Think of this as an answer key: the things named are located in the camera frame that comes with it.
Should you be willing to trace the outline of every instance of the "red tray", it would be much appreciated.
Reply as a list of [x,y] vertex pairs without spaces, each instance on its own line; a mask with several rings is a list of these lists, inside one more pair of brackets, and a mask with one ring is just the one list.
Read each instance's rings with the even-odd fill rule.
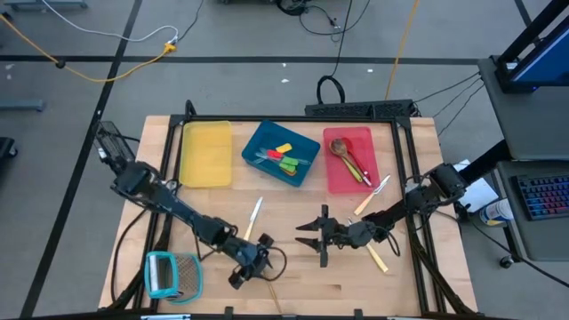
[[[370,173],[372,187],[367,187],[365,182],[357,182],[341,158],[330,151],[330,142],[337,138],[348,138],[351,140],[354,154]],[[322,149],[325,151],[328,191],[331,193],[369,193],[380,185],[380,173],[375,161],[370,128],[326,128],[324,129],[324,145]]]

